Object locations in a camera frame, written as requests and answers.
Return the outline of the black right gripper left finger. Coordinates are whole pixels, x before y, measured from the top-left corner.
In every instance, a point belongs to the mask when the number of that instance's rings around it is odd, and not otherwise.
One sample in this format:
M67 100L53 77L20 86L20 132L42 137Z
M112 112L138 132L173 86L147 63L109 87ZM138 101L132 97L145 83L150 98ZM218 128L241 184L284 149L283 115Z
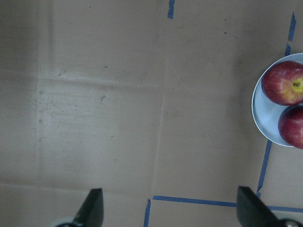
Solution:
M73 221L72 227L101 227L104 220L103 192L91 189Z

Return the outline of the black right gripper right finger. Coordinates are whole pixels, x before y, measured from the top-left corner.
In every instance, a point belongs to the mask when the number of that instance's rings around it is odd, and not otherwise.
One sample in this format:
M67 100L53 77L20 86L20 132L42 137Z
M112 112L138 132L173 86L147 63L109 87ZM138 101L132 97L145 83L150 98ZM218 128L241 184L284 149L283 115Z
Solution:
M278 219L260 198L246 186L237 190L237 219L242 227L301 227L299 221Z

